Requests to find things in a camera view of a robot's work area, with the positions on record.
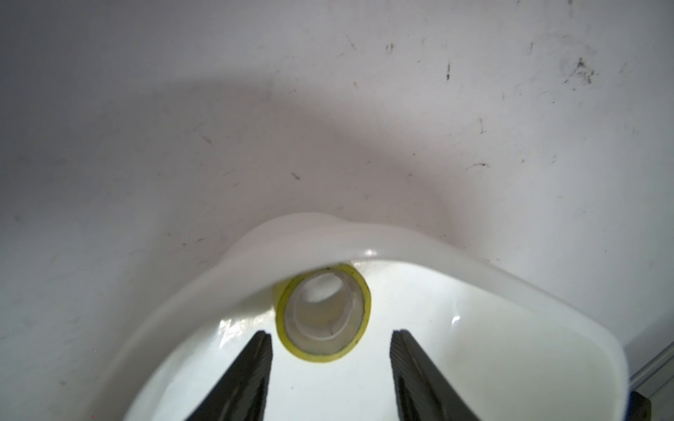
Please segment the white storage box tray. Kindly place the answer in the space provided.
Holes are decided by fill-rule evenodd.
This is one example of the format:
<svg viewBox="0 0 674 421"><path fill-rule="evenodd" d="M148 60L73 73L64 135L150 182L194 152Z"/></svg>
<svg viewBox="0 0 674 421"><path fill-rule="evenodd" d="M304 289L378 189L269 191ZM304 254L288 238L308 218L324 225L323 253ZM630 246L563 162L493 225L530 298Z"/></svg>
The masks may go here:
<svg viewBox="0 0 674 421"><path fill-rule="evenodd" d="M303 361L277 335L273 287L346 263L370 287L357 346ZM622 420L628 367L604 327L516 276L395 226L272 219L126 342L85 420L187 420L257 331L273 359L263 420L400 420L391 335L407 330L478 420Z"/></svg>

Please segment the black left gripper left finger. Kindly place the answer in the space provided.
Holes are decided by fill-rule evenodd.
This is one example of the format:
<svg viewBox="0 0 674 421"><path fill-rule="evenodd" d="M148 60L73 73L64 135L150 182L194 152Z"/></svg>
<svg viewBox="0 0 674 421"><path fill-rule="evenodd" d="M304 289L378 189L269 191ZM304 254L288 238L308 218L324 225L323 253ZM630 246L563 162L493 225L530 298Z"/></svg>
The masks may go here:
<svg viewBox="0 0 674 421"><path fill-rule="evenodd" d="M263 420L272 359L271 335L257 331L187 420Z"/></svg>

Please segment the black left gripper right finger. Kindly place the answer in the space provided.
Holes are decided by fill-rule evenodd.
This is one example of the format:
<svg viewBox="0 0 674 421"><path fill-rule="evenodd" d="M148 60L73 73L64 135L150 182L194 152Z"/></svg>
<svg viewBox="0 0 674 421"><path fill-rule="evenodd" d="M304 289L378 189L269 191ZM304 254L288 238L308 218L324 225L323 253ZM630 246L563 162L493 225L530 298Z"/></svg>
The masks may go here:
<svg viewBox="0 0 674 421"><path fill-rule="evenodd" d="M400 420L478 421L412 333L392 333L390 360Z"/></svg>

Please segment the yellow core transparent tape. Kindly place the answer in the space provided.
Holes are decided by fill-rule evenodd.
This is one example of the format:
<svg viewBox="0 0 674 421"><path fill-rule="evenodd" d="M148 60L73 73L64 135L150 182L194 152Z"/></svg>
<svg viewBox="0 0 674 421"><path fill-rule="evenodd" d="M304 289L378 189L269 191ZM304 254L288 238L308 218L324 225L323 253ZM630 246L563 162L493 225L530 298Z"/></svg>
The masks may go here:
<svg viewBox="0 0 674 421"><path fill-rule="evenodd" d="M366 332L372 296L363 275L341 263L295 275L273 287L277 335L298 359L336 361Z"/></svg>

